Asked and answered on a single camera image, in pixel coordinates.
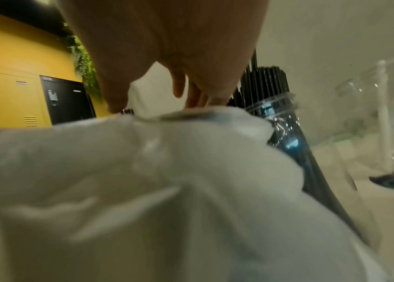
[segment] ventilation slot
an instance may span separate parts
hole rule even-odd
[[[25,126],[29,126],[29,127],[38,126],[35,116],[25,116],[24,121],[25,121]]]

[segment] human hand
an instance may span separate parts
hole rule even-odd
[[[268,0],[59,0],[89,52],[111,112],[155,61],[186,107],[225,105],[256,46]]]

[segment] black ceiling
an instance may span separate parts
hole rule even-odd
[[[35,0],[0,0],[0,14],[64,36],[63,19],[53,4],[41,4]]]

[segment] white wall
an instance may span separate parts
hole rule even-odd
[[[280,66],[301,104],[338,131],[334,87],[394,56],[394,0],[271,0],[257,56],[261,66]],[[173,97],[169,72],[159,64],[133,83],[139,115],[180,110],[184,100]]]

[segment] black locker door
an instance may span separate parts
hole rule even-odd
[[[80,82],[41,76],[53,125],[95,117],[90,97]]]

